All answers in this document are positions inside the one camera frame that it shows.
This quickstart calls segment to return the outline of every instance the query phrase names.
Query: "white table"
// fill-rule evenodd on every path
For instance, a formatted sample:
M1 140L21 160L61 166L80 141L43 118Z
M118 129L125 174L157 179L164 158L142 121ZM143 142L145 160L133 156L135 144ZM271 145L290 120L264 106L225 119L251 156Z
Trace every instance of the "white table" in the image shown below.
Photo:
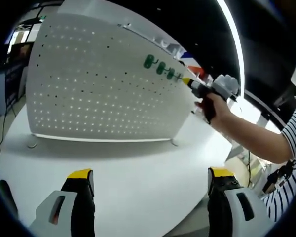
M10 185L20 220L29 226L38 205L75 170L94 170L97 237L161 237L200 202L207 168L223 166L231 144L191 114L167 142L89 143L31 138L26 106L2 146L0 179Z

